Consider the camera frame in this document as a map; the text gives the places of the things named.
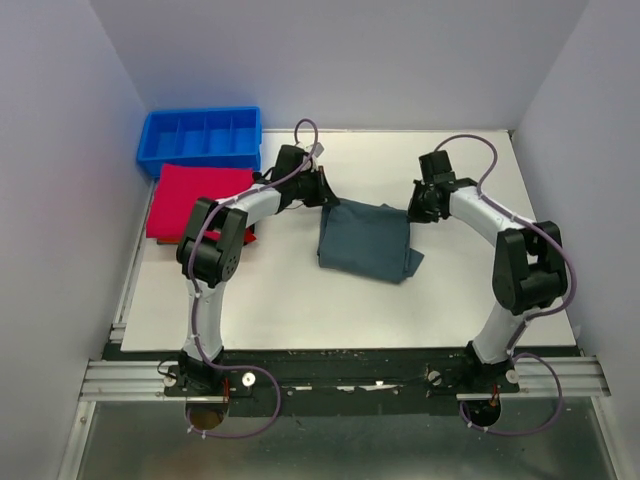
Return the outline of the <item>grey blue t shirt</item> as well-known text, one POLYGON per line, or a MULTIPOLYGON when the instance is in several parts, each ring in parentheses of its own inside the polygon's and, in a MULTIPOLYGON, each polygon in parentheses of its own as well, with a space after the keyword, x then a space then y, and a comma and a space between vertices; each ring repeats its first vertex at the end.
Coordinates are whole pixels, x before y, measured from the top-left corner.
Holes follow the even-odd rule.
POLYGON ((342 199, 322 209, 317 257, 325 269, 400 284, 416 274, 424 254, 411 247, 406 211, 342 199))

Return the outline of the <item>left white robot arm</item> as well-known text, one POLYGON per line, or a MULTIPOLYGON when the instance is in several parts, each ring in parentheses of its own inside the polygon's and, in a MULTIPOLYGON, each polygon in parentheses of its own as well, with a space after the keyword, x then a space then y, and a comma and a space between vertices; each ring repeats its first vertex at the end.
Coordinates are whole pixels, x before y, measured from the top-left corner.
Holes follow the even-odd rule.
POLYGON ((222 383, 223 369, 215 365, 223 352, 222 302, 247 230, 295 201, 310 208, 339 203, 317 164, 322 152, 319 143, 284 145, 275 166, 256 174, 247 189, 221 200, 196 200, 176 251, 189 295, 188 333, 178 357, 181 388, 209 395, 222 383))

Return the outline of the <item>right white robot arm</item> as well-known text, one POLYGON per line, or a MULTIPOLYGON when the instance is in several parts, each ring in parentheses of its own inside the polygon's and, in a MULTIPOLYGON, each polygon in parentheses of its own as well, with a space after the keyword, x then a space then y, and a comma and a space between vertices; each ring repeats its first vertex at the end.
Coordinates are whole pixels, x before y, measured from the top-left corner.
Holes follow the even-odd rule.
POLYGON ((520 219, 481 194, 470 178, 457 178, 448 153, 419 158, 422 178, 414 182, 408 217, 437 223, 453 217, 494 247, 491 287, 495 304, 480 333, 465 347, 459 381, 480 392, 509 370, 513 348, 532 317, 565 294, 568 279, 558 251, 559 227, 520 219))

